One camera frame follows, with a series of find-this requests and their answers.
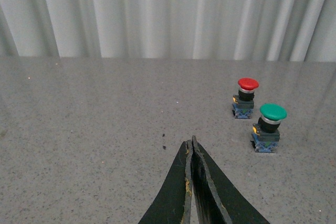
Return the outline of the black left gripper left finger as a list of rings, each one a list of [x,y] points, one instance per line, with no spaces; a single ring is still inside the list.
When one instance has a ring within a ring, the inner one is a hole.
[[[161,189],[139,223],[190,223],[193,189],[192,155],[192,142],[183,142]]]

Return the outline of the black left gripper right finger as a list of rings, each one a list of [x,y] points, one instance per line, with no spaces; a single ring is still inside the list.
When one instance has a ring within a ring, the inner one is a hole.
[[[199,223],[268,223],[192,137],[192,180]]]

